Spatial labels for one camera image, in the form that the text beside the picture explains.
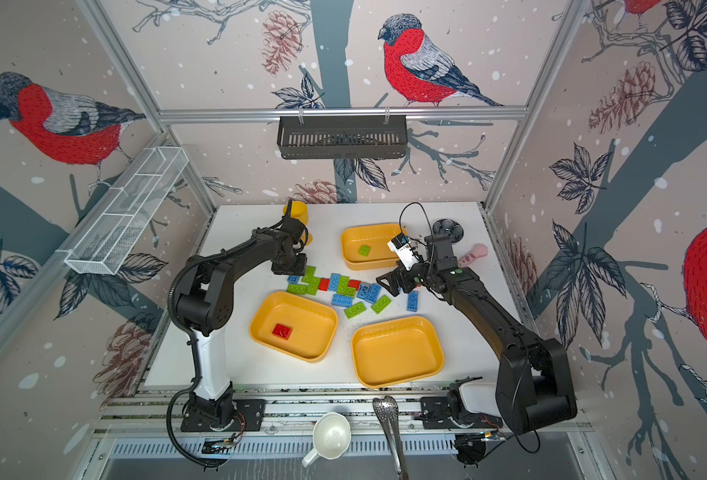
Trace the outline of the green lego brick long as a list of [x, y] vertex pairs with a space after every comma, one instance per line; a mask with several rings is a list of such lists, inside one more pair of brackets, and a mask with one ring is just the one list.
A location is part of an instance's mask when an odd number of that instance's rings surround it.
[[295, 295], [306, 295], [308, 293], [308, 286], [305, 284], [289, 284], [287, 292]]

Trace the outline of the red lego brick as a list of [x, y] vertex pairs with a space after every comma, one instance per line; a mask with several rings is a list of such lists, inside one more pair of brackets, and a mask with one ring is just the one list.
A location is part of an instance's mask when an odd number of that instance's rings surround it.
[[284, 324], [276, 324], [272, 334], [273, 336], [283, 339], [283, 340], [289, 340], [291, 335], [293, 333], [293, 328], [290, 326], [284, 325]]

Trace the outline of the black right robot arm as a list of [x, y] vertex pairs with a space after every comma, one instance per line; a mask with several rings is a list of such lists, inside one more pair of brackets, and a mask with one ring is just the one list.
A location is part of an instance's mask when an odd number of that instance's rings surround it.
[[495, 403], [499, 417], [517, 435], [577, 416], [577, 399], [565, 347], [545, 340], [513, 318], [489, 293], [479, 275], [461, 267], [445, 235], [425, 238], [425, 256], [400, 233], [387, 242], [397, 268], [377, 284], [397, 296], [419, 286], [463, 313], [487, 340], [497, 360]]

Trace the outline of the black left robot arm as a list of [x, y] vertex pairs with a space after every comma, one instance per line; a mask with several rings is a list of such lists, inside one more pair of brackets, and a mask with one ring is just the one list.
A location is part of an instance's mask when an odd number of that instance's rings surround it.
[[225, 342], [219, 336], [235, 311], [237, 281], [266, 262], [276, 275], [306, 273], [309, 230], [293, 218], [293, 211], [290, 200], [276, 224], [254, 229], [247, 241], [231, 249], [190, 258], [173, 280], [167, 310], [189, 337], [195, 369], [187, 406], [217, 424], [230, 423], [236, 414]]

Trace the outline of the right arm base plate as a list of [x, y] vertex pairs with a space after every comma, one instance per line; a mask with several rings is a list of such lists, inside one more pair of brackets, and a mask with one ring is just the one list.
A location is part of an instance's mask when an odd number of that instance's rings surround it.
[[501, 417], [469, 412], [461, 401], [447, 397], [422, 397], [415, 420], [423, 423], [423, 428], [427, 430], [503, 428]]

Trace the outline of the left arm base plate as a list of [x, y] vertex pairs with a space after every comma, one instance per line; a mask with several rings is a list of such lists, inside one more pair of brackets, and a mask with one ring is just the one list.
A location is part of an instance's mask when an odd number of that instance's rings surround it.
[[184, 407], [183, 432], [258, 432], [267, 402], [263, 399], [203, 400], [189, 399]]

